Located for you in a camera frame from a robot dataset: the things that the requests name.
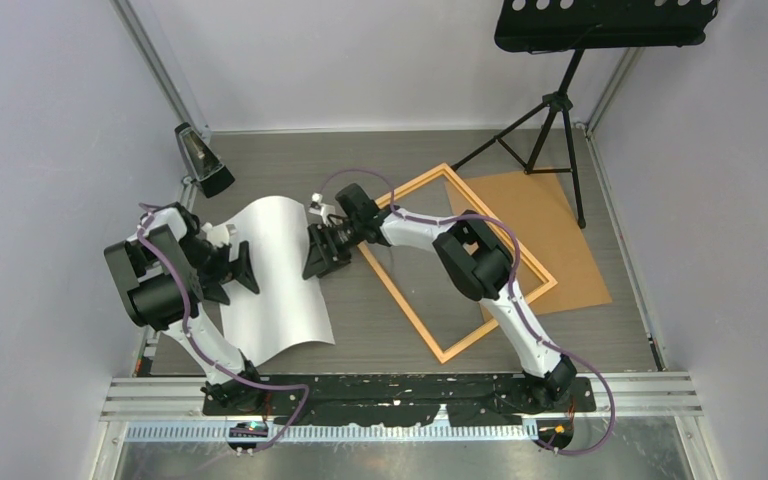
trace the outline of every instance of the wooden picture frame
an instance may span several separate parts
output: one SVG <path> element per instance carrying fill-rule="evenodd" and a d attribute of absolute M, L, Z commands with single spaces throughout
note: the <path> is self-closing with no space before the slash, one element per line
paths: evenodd
<path fill-rule="evenodd" d="M 398 187 L 395 191 L 395 199 L 398 200 L 438 178 L 448 180 L 452 186 L 454 186 L 457 191 L 467 199 L 473 210 L 482 215 L 498 219 L 498 217 L 493 214 L 490 208 L 488 208 L 487 205 L 481 201 L 480 198 L 478 198 L 475 192 L 473 192 L 472 189 L 470 189 L 469 186 L 467 186 L 467 184 L 454 172 L 454 170 L 452 170 L 445 163 L 432 168 L 431 170 Z M 389 202 L 389 193 L 376 200 L 376 203 L 378 203 L 379 207 L 384 207 L 385 205 L 389 204 Z M 491 224 L 490 227 L 501 239 L 502 243 L 504 243 L 511 252 L 514 252 L 514 246 L 505 232 L 496 225 Z M 434 340 L 431 332 L 428 331 L 428 328 L 424 323 L 422 323 L 422 320 L 419 318 L 416 312 L 414 312 L 407 299 L 405 299 L 404 295 L 402 295 L 402 292 L 399 291 L 399 288 L 395 283 L 393 283 L 393 279 L 390 278 L 390 275 L 386 270 L 384 270 L 384 267 L 381 265 L 378 259 L 375 258 L 375 255 L 373 255 L 369 250 L 369 246 L 366 243 L 361 243 L 358 245 L 358 249 L 366 261 L 369 262 L 369 265 L 372 267 L 372 270 L 375 271 L 375 274 L 378 275 L 378 278 L 381 279 L 381 282 L 390 292 L 390 295 L 392 295 L 393 299 L 396 300 L 396 303 L 399 304 L 399 308 L 402 309 L 402 311 L 405 313 L 405 316 L 408 317 L 408 320 L 410 320 L 414 328 L 416 328 L 417 332 L 419 332 L 419 335 L 428 345 L 428 348 L 431 349 L 431 353 L 437 357 L 437 360 L 439 360 L 440 363 L 446 363 L 447 361 L 451 360 L 456 355 L 467 349 L 470 345 L 477 342 L 483 336 L 487 335 L 493 331 L 494 328 L 499 326 L 499 323 L 496 321 L 496 319 L 492 318 L 473 330 L 471 333 L 456 342 L 448 349 L 443 350 L 437 341 Z M 537 260 L 537 258 L 535 258 L 534 255 L 528 251 L 527 248 L 525 248 L 521 242 L 519 243 L 519 249 L 520 262 L 522 265 L 527 266 L 542 282 L 540 286 L 525 295 L 525 300 L 528 303 L 531 303 L 544 293 L 548 292 L 552 287 L 557 285 L 558 281 L 555 279 L 555 277 L 552 276 L 551 273 L 549 273 L 548 270 L 546 270 L 546 268 Z"/>

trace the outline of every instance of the wall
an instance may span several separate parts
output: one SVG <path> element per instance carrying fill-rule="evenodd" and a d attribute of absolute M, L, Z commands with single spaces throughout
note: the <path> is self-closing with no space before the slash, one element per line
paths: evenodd
<path fill-rule="evenodd" d="M 102 250 L 176 196 L 175 124 L 109 2 L 0 2 L 0 478 L 86 478 L 137 339 Z"/>
<path fill-rule="evenodd" d="M 498 0 L 151 3 L 214 131 L 499 127 L 557 89 L 571 56 L 497 48 Z M 584 56 L 574 119 L 621 54 Z"/>
<path fill-rule="evenodd" d="M 674 368 L 727 478 L 768 478 L 768 2 L 699 47 L 648 49 L 598 142 Z"/>

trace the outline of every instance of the tripod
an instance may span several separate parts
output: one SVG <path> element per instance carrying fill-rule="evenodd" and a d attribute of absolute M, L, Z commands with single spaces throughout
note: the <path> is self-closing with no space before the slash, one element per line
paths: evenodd
<path fill-rule="evenodd" d="M 514 160 L 519 162 L 525 170 L 526 175 L 535 173 L 570 173 L 572 174 L 572 186 L 575 192 L 575 208 L 578 214 L 578 226 L 584 228 L 587 226 L 587 222 L 584 220 L 584 206 L 581 203 L 581 187 L 578 182 L 578 165 L 575 162 L 575 147 L 572 140 L 572 122 L 570 121 L 569 111 L 572 109 L 572 102 L 567 96 L 567 90 L 572 82 L 572 77 L 575 75 L 575 70 L 578 68 L 578 64 L 581 63 L 581 57 L 584 56 L 584 50 L 575 50 L 570 60 L 567 71 L 564 73 L 564 78 L 561 80 L 561 86 L 554 93 L 543 95 L 543 101 L 540 105 L 534 107 L 531 111 L 520 117 L 517 121 L 512 123 L 508 128 L 493 135 L 493 138 L 487 140 L 483 145 L 475 149 L 472 153 L 464 157 L 458 163 L 452 165 L 452 170 L 457 171 L 458 168 L 464 166 L 468 161 L 472 160 L 479 153 L 490 148 L 496 142 L 505 148 L 508 153 L 514 157 Z M 531 156 L 528 157 L 528 162 L 524 161 L 517 153 L 511 148 L 510 145 L 505 143 L 504 137 L 514 131 L 517 127 L 523 124 L 526 120 L 537 115 L 544 108 L 549 109 L 549 115 L 546 117 L 546 121 L 543 122 L 543 127 L 540 129 L 540 135 L 537 137 L 537 142 L 531 149 Z M 541 168 L 536 170 L 534 165 L 537 163 L 537 157 L 540 156 L 540 151 L 543 149 L 543 144 L 546 143 L 546 137 L 549 135 L 549 129 L 552 128 L 552 123 L 555 121 L 555 117 L 561 113 L 564 119 L 564 133 L 567 137 L 567 150 L 569 150 L 570 166 L 569 168 Z"/>

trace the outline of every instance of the brown backing board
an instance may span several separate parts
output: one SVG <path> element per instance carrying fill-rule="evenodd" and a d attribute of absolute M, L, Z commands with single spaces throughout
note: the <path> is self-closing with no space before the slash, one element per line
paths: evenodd
<path fill-rule="evenodd" d="M 486 215 L 488 217 L 493 217 L 498 219 L 498 217 L 490 210 L 490 208 L 446 164 L 438 165 L 437 167 L 432 168 L 431 170 L 423 173 L 422 175 L 396 188 L 395 200 L 398 200 L 399 198 L 402 198 L 405 195 L 408 195 L 414 190 L 419 189 L 422 186 L 427 185 L 438 178 L 445 179 L 447 181 L 447 184 L 446 184 L 447 189 L 451 188 L 452 191 L 459 193 L 467 201 L 469 205 L 468 208 L 482 215 Z M 390 200 L 391 200 L 390 195 L 386 194 L 380 197 L 376 202 L 378 203 L 379 207 L 383 207 L 387 205 L 390 202 Z M 511 243 L 511 240 L 508 238 L 508 236 L 495 225 L 490 225 L 490 227 L 494 230 L 496 235 L 502 240 L 502 243 L 504 243 L 505 246 L 510 251 L 513 252 L 514 247 L 513 247 L 513 244 Z M 540 281 L 542 282 L 540 285 L 538 285 L 536 288 L 534 288 L 533 290 L 531 290 L 525 295 L 526 301 L 528 303 L 531 303 L 537 298 L 539 298 L 540 296 L 546 294 L 546 292 L 551 290 L 553 287 L 555 287 L 558 284 L 558 281 L 555 279 L 555 277 L 551 273 L 549 273 L 549 271 L 543 266 L 543 264 L 541 264 L 540 261 L 538 261 L 537 258 L 522 244 L 522 242 L 519 242 L 519 248 L 520 248 L 520 259 L 521 259 L 523 268 L 528 268 L 529 270 L 531 270 L 531 272 L 533 272 L 533 274 L 536 275 L 537 278 L 539 278 Z M 372 267 L 375 274 L 381 279 L 381 282 L 384 284 L 384 286 L 387 288 L 387 290 L 396 300 L 396 303 L 398 303 L 399 308 L 401 308 L 401 310 L 405 313 L 405 316 L 408 317 L 408 320 L 411 322 L 411 324 L 413 324 L 417 332 L 419 332 L 419 335 L 422 337 L 422 339 L 425 341 L 425 343 L 431 349 L 431 352 L 434 354 L 435 357 L 437 357 L 440 363 L 445 363 L 449 361 L 450 359 L 452 359 L 453 357 L 455 357 L 456 355 L 464 351 L 470 345 L 477 342 L 479 339 L 481 339 L 481 337 L 487 335 L 494 328 L 498 326 L 498 323 L 496 322 L 495 319 L 489 319 L 484 324 L 479 326 L 477 329 L 469 333 L 466 337 L 464 337 L 463 339 L 461 339 L 460 341 L 458 341 L 448 349 L 443 350 L 440 347 L 440 345 L 437 343 L 437 341 L 434 339 L 434 337 L 431 335 L 431 332 L 428 330 L 428 328 L 425 326 L 425 324 L 422 322 L 422 320 L 419 318 L 419 316 L 410 306 L 408 301 L 405 299 L 404 295 L 402 295 L 402 293 L 399 291 L 399 288 L 390 278 L 390 275 L 387 273 L 387 271 L 384 269 L 384 267 L 381 265 L 381 263 L 378 261 L 375 255 L 373 255 L 372 252 L 369 250 L 369 247 L 365 243 L 362 243 L 358 246 L 358 249 L 360 250 L 361 254 L 364 256 L 366 261 L 369 263 L 369 265 Z"/>
<path fill-rule="evenodd" d="M 465 182 L 558 279 L 557 288 L 530 304 L 535 314 L 611 303 L 611 294 L 556 175 L 512 172 Z M 446 185 L 446 192 L 452 211 L 468 207 L 451 185 Z M 485 320 L 491 318 L 483 308 L 481 313 Z"/>

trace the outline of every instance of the tripod leg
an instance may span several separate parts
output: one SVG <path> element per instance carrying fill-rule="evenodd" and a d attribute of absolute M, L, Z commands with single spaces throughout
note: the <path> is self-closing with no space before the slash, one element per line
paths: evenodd
<path fill-rule="evenodd" d="M 563 110 L 564 133 L 567 136 L 567 150 L 570 154 L 570 173 L 572 173 L 572 188 L 575 192 L 575 207 L 578 210 L 578 227 L 584 228 L 587 222 L 584 220 L 584 206 L 581 204 L 581 186 L 578 183 L 578 165 L 575 162 L 575 146 L 572 143 L 572 122 L 569 119 L 569 111 Z"/>
<path fill-rule="evenodd" d="M 557 114 L 558 111 L 555 110 L 555 107 L 550 105 L 549 115 L 546 117 L 546 121 L 543 122 L 543 127 L 540 129 L 540 135 L 537 136 L 537 142 L 535 142 L 534 148 L 531 149 L 531 156 L 528 157 L 525 173 L 534 171 L 534 164 L 537 163 L 537 157 L 540 156 L 540 150 L 543 149 L 543 144 L 546 143 L 546 137 L 549 136 L 549 129 L 552 128 L 552 123 L 555 122 L 555 115 Z"/>
<path fill-rule="evenodd" d="M 472 153 L 470 153 L 469 155 L 467 155 L 464 158 L 462 158 L 458 163 L 452 165 L 452 170 L 458 171 L 458 169 L 461 168 L 462 166 L 464 166 L 466 164 L 466 162 L 472 160 L 473 158 L 475 158 L 476 155 L 478 155 L 479 153 L 483 152 L 484 150 L 487 150 L 488 148 L 490 148 L 490 146 L 493 145 L 494 143 L 496 143 L 497 141 L 501 141 L 502 137 L 504 137 L 505 135 L 511 133 L 515 128 L 517 128 L 518 126 L 522 125 L 523 122 L 525 122 L 529 118 L 533 117 L 534 115 L 537 115 L 537 112 L 539 112 L 540 110 L 543 110 L 547 106 L 548 106 L 548 103 L 546 103 L 544 101 L 544 102 L 541 102 L 540 105 L 532 108 L 530 112 L 528 112 L 525 115 L 523 115 L 522 117 L 520 117 L 516 122 L 510 124 L 508 126 L 508 128 L 502 130 L 501 132 L 497 133 L 496 135 L 493 135 L 493 138 L 491 138 L 490 140 L 487 140 L 486 142 L 484 142 L 483 145 L 481 145 L 480 147 L 478 147 L 475 150 L 473 150 Z M 513 153 L 511 151 L 510 147 L 508 147 L 504 143 L 502 144 L 502 146 L 504 146 L 509 152 L 511 152 L 511 154 L 514 156 L 515 159 L 517 159 L 518 162 L 522 163 L 522 159 L 519 158 L 515 153 Z"/>

